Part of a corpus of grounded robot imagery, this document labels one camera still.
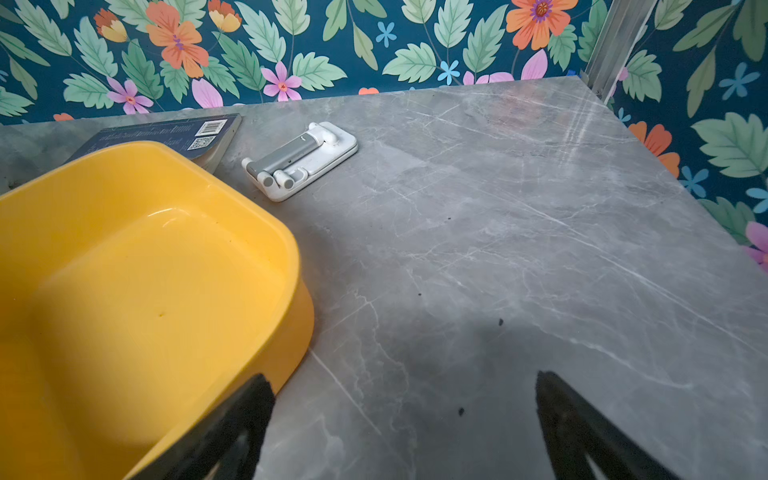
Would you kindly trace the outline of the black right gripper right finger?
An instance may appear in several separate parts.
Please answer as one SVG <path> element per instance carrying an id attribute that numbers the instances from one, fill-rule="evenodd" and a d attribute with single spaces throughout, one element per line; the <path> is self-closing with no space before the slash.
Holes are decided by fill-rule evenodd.
<path id="1" fill-rule="evenodd" d="M 552 371 L 539 371 L 537 415 L 558 479 L 676 479 L 678 477 Z"/>

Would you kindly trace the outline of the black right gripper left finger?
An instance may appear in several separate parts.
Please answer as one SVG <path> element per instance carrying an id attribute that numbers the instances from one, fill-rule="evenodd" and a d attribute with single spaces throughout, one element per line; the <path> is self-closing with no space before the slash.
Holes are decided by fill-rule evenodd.
<path id="1" fill-rule="evenodd" d="M 262 374 L 248 379 L 132 479 L 252 479 L 275 395 Z"/>

